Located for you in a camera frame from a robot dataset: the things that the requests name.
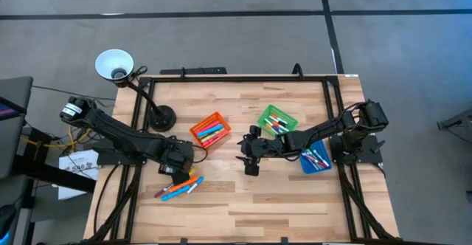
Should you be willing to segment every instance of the blue marker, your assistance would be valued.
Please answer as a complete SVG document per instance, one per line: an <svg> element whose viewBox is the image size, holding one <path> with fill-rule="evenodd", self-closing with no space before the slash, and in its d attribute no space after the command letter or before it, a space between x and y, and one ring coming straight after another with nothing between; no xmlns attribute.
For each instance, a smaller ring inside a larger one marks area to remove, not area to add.
<svg viewBox="0 0 472 245"><path fill-rule="evenodd" d="M198 178L198 181L192 185L192 187L189 189L189 191L187 191L187 193L191 193L193 191L193 189L195 189L197 186L200 185L200 183L204 180L204 177L201 176L200 178Z"/></svg>
<svg viewBox="0 0 472 245"><path fill-rule="evenodd" d="M179 189L179 190L177 190L173 193L169 193L166 196L162 196L161 201L167 201L168 199L172 199L172 198L176 197L179 194L185 193L189 189L190 189L190 185L187 185L187 186L185 186L185 187L183 187L183 188L181 188L181 189Z"/></svg>
<svg viewBox="0 0 472 245"><path fill-rule="evenodd" d="M206 135L206 134L211 134L213 131L217 131L217 130L222 129L222 128L223 128L223 124L218 124L218 125L216 125L215 127L209 128L209 129L206 130L206 131L199 132L199 133L197 134L197 137L200 138L200 137L202 137L202 136L204 136L204 135Z"/></svg>

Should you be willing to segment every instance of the black metal frame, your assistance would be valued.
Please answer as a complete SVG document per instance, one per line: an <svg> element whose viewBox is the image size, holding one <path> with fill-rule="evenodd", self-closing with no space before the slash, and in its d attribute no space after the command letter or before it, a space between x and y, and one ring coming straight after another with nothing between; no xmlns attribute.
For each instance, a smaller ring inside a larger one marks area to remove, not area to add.
<svg viewBox="0 0 472 245"><path fill-rule="evenodd" d="M151 97L153 97L156 83L192 83L192 82L320 82L323 87L324 99L326 102L328 117L329 119L333 119L335 116L334 116L334 111L333 111L333 104L331 103L331 99L330 99L330 90L329 90L329 84L328 84L330 83L334 88L334 93L336 96L336 103L337 103L339 112L341 112L344 109L342 98L341 98L341 89L339 88L338 77L335 75L306 76L303 74L302 68L300 67L298 63L295 65L294 70L292 71L292 75L267 75L267 76L248 76L248 75L188 76L187 75L186 76L183 70L180 76L141 77L139 79L140 86L145 86L150 83L148 94ZM137 128L141 100L142 98L139 95L136 95L136 102L134 106L133 117L131 120L132 128ZM150 106L149 106L149 103L147 103L146 108L145 108L145 115L143 119L143 128L145 130L148 129L149 127L148 126L149 110L150 110ZM341 173L345 172L344 165L341 163L338 163L337 165L339 168L339 175L341 176ZM352 172L351 175L352 175L354 185L355 185L355 193L357 194L359 198L363 199L361 183L359 180L358 171L355 164L353 164L352 169L353 170L351 171ZM126 184L128 181L128 174L129 174L129 166L126 165L123 168L122 176L119 183L117 202L122 198L122 194L125 192ZM347 217L347 224L350 231L350 238L351 238L351 241L354 241L357 238L357 234L355 231L355 222L353 218L353 211L352 211L352 207L350 203L350 197L349 197L348 192L346 192L346 190L344 189L342 190L342 196L343 196L344 206L346 210L346 217ZM136 209L136 201L137 201L137 191L131 197L130 206L129 206L130 208L128 211L128 217L127 217L127 222L126 222L125 240L128 240L128 241L131 241L131 233L133 229L133 217L134 217L134 211ZM366 219L362 215L361 215L361 222L364 229L364 237L371 238L369 225ZM112 227L112 232L111 232L111 237L110 237L111 240L117 239L118 226L119 226L119 218Z"/></svg>

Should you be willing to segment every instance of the gray floor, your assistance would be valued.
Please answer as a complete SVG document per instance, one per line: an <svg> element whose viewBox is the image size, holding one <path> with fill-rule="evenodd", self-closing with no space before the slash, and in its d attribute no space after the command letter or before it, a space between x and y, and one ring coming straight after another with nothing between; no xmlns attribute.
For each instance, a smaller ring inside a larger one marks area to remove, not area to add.
<svg viewBox="0 0 472 245"><path fill-rule="evenodd" d="M472 0L330 0L332 10L472 8ZM0 0L0 14L143 13L208 10L320 10L321 0ZM448 244L472 240L469 145L437 130L472 107L472 15L333 17L346 73L360 74L367 98L391 124L379 137L403 238ZM149 73L225 66L230 73L334 73L323 16L0 21L1 78L113 97L94 71L105 49L129 51ZM27 120L64 135L68 95L34 89ZM38 225L35 241L78 241L88 211Z"/></svg>

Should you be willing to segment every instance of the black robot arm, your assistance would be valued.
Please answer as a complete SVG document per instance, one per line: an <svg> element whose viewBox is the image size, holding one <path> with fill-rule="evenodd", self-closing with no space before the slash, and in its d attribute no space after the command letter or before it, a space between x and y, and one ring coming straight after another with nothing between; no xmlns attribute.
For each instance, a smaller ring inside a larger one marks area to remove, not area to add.
<svg viewBox="0 0 472 245"><path fill-rule="evenodd" d="M358 110L358 121L355 121L353 112ZM389 124L379 103L368 100L356 103L340 113L339 116L328 120L305 131L289 131L277 135L275 139L259 138L260 128L251 126L250 134L243 137L241 153L246 157L239 157L246 166L245 174L257 176L258 163L262 157L284 157L288 161L295 161L311 143L342 132L340 136L343 149L348 155L355 155L361 150L361 141L367 135L382 131Z"/></svg>
<svg viewBox="0 0 472 245"><path fill-rule="evenodd" d="M74 127L90 128L103 135L113 142L117 151L128 157L148 158L179 173L188 174L192 166L194 152L191 142L136 131L98 109L93 100L70 97L60 119Z"/></svg>

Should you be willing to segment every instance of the wooden tabletop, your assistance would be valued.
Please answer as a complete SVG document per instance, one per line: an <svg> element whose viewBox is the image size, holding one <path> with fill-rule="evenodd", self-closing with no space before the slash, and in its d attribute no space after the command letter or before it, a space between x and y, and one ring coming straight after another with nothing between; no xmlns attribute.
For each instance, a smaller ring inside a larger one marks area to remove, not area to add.
<svg viewBox="0 0 472 245"><path fill-rule="evenodd" d="M358 77L340 75L339 82L344 106L364 100ZM135 98L136 92L120 89L113 117L130 125ZM331 98L337 111L333 91ZM206 161L195 165L196 175L205 180L191 194L166 202L155 199L153 195L171 183L171 178L157 173L158 164L147 162L139 186L133 243L179 242L180 238L189 238L189 242L275 242L282 236L298 242L349 240L336 166L305 175L299 162L263 159L260 175L253 177L244 175L243 163L235 158L242 156L236 143L250 125L257 124L269 104L295 117L299 130L324 122L327 109L321 83L157 83L154 100L177 113L177 123L165 136L175 134L194 142L189 129L215 111L224 116L232 131L209 149ZM195 160L202 156L195 152ZM366 205L388 232L398 235L384 176L372 165L360 164L358 169ZM93 235L95 207L110 171L111 167L100 170L84 238ZM121 167L105 189L98 226L116 204L120 176ZM358 236L362 236L358 211L353 207ZM119 237L124 235L127 214L125 209Z"/></svg>

